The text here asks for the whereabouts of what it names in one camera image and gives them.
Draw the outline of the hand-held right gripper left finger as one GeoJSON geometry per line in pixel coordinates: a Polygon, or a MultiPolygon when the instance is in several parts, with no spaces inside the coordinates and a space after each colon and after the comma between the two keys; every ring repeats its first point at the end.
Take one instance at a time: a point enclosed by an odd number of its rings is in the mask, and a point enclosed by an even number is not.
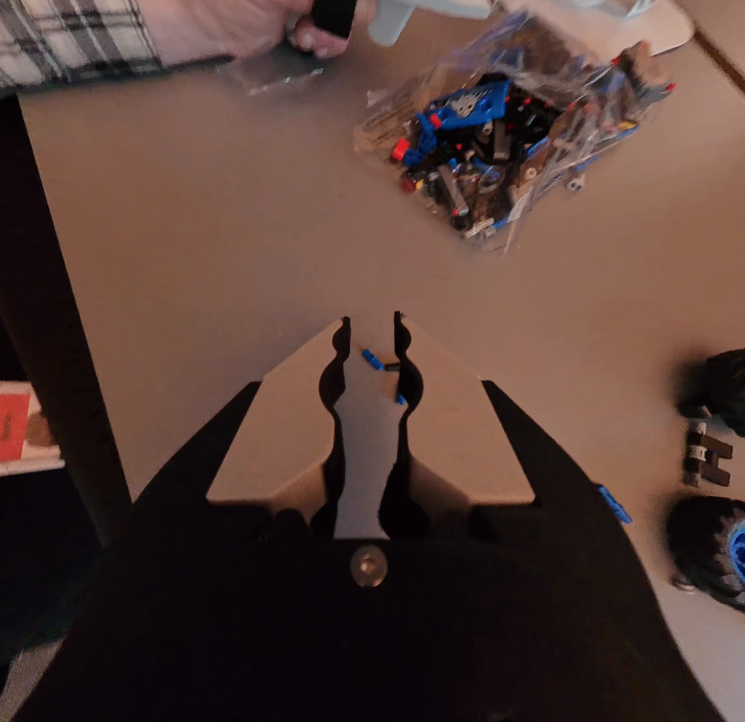
{"type": "Polygon", "coordinates": [[[207,491],[211,505],[292,510],[315,536],[334,536],[346,477],[336,404],[350,345],[341,317],[265,375],[207,491]]]}

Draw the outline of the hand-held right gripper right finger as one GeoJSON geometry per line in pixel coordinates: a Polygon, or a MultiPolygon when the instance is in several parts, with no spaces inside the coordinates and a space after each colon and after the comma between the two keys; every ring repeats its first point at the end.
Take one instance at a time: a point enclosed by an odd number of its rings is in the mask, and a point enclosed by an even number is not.
{"type": "Polygon", "coordinates": [[[378,522],[390,539],[423,538],[481,510],[535,504],[483,380],[397,311],[396,392],[406,399],[378,522]]]}

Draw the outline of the clear bag of toy bricks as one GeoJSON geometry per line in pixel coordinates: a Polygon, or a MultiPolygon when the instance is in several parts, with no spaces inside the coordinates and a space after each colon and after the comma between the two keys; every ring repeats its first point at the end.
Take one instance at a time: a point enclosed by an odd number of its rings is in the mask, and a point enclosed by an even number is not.
{"type": "Polygon", "coordinates": [[[581,192],[588,167],[658,103],[638,106],[617,57],[601,62],[537,16],[512,12],[398,88],[369,93],[354,149],[385,163],[461,242],[506,255],[535,203],[558,186],[581,192]],[[444,131],[424,117],[435,100],[497,80],[510,81],[501,120],[444,131]]]}

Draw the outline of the person's left forearm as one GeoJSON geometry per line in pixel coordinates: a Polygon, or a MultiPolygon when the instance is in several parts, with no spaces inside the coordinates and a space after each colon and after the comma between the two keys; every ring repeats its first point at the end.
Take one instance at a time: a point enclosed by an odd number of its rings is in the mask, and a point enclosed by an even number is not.
{"type": "Polygon", "coordinates": [[[137,0],[1,0],[1,93],[159,74],[137,0]]]}

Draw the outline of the grey desk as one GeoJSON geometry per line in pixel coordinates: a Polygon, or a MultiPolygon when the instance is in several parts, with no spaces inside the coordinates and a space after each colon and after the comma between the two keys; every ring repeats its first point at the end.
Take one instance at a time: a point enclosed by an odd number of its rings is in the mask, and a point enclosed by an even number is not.
{"type": "Polygon", "coordinates": [[[744,90],[744,0],[676,0],[694,21],[694,40],[744,90]]]}
{"type": "Polygon", "coordinates": [[[370,90],[482,25],[417,13],[303,87],[197,72],[30,97],[24,121],[132,498],[246,383],[333,320],[379,357],[400,310],[496,382],[634,522],[688,663],[743,720],[743,616],[668,582],[675,372],[743,347],[743,92],[695,42],[645,127],[472,250],[352,150],[370,90]]]}

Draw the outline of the person's left hand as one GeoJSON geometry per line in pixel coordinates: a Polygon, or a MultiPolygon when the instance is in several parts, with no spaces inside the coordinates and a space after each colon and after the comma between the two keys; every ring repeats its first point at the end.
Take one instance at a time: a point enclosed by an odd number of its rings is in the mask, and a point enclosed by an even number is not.
{"type": "Polygon", "coordinates": [[[144,27],[164,66],[231,56],[263,54],[285,38],[318,59],[340,56],[349,39],[318,28],[311,18],[315,0],[135,0],[144,27]]]}

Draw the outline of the small clear bag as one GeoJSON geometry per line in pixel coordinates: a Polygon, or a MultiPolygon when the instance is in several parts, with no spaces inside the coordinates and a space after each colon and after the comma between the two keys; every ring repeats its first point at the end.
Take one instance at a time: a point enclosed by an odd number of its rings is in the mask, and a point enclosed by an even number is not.
{"type": "Polygon", "coordinates": [[[261,56],[234,59],[216,69],[232,91],[246,97],[293,91],[321,77],[326,61],[290,45],[280,45],[261,56]]]}

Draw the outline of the printed booklet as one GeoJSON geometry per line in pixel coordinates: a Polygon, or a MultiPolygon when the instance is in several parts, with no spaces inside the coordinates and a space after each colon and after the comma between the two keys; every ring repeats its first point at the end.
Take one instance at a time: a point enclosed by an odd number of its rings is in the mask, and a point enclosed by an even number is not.
{"type": "Polygon", "coordinates": [[[64,466],[32,384],[1,382],[1,476],[64,466]]]}

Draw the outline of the black tyre blue hub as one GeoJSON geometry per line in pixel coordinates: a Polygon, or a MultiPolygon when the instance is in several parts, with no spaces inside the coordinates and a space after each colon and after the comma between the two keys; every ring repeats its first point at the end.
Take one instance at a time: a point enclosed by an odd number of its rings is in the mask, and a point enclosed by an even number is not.
{"type": "Polygon", "coordinates": [[[665,526],[678,572],[697,591],[744,611],[744,502],[689,496],[673,505],[665,526]]]}
{"type": "Polygon", "coordinates": [[[718,418],[744,438],[744,349],[690,363],[683,372],[676,409],[688,419],[718,418]]]}

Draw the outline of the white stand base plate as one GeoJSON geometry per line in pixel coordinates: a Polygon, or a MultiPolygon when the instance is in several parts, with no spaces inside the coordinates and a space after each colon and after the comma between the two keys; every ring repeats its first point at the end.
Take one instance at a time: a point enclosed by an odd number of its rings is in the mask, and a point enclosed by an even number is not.
{"type": "Polygon", "coordinates": [[[641,40],[652,55],[684,45],[692,19],[675,0],[497,0],[511,12],[525,10],[606,60],[641,40]]]}

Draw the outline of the small axle frame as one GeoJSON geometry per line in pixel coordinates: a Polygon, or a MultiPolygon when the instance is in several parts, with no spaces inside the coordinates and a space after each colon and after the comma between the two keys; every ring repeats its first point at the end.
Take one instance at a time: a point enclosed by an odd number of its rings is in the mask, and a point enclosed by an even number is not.
{"type": "Polygon", "coordinates": [[[729,487],[731,475],[721,468],[721,461],[731,460],[733,447],[709,434],[706,422],[691,421],[685,438],[683,483],[698,487],[702,481],[729,487]]]}

